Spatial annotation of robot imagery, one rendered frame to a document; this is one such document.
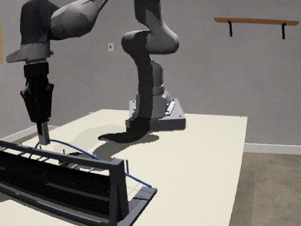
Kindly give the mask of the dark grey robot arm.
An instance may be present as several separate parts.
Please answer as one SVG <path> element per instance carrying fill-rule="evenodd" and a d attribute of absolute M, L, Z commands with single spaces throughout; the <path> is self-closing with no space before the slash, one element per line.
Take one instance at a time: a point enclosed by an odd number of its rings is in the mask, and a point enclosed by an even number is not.
<path fill-rule="evenodd" d="M 78 0 L 62 8 L 49 0 L 27 1 L 21 8 L 21 48 L 7 55 L 7 63 L 46 61 L 54 54 L 50 51 L 50 40 L 89 33 L 107 1 Z M 122 48 L 137 66 L 139 83 L 134 110 L 143 118 L 170 116 L 175 102 L 165 90 L 162 66 L 150 55 L 175 53 L 179 38 L 164 24 L 160 0 L 134 0 L 134 10 L 135 18 L 150 29 L 127 32 L 121 39 Z"/>

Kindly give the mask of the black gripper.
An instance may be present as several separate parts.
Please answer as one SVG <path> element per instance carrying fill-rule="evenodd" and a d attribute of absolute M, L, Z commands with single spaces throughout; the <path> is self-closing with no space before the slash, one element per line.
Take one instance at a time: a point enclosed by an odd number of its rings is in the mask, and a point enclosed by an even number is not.
<path fill-rule="evenodd" d="M 40 145 L 48 145 L 51 142 L 47 141 L 47 139 L 50 139 L 47 121 L 51 117 L 51 100 L 54 84 L 48 82 L 48 62 L 34 64 L 28 63 L 24 66 L 26 87 L 20 94 L 25 101 L 31 122 L 37 124 Z"/>

